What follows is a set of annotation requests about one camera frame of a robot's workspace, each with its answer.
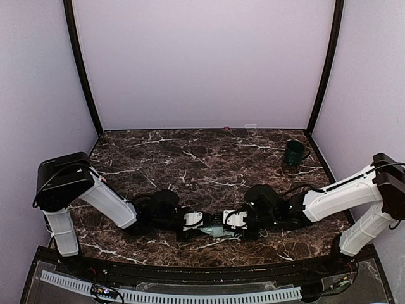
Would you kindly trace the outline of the mint and black folding umbrella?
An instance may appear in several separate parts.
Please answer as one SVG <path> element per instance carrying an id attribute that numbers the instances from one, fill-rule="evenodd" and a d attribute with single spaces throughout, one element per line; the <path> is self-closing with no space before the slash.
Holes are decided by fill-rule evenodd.
<path id="1" fill-rule="evenodd" d="M 202 227 L 200 230 L 212 238 L 242 238 L 240 234 L 237 234 L 235 231 L 224 228 L 222 225 L 211 225 L 208 227 Z M 259 238 L 267 238 L 269 232 L 266 230 L 259 230 Z"/>

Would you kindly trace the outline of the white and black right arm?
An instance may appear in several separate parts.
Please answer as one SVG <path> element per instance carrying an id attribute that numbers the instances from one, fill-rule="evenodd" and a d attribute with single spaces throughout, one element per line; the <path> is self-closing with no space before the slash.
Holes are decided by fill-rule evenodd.
<path id="1" fill-rule="evenodd" d="M 240 210 L 223 212 L 223 225 L 249 239 L 257 239 L 261 229 L 294 231 L 368 204 L 361 218 L 335 240 L 338 255 L 353 257 L 384 229 L 404 221 L 404 164 L 378 153 L 360 172 L 329 186 L 280 195 L 267 184 L 256 184 L 244 201 Z"/>

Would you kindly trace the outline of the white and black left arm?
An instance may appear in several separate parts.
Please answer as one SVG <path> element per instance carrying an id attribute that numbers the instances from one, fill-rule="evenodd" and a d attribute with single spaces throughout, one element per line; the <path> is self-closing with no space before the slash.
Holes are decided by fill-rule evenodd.
<path id="1" fill-rule="evenodd" d="M 50 233 L 63 257 L 80 253 L 69 205 L 82 200 L 109 218 L 124 232 L 138 236 L 152 228 L 175 231 L 187 239 L 190 230 L 204 225 L 205 214 L 180 206 L 180 199 L 169 189 L 142 194 L 131 201 L 108 185 L 90 164 L 84 152 L 43 161 L 37 171 L 33 207 L 45 216 Z"/>

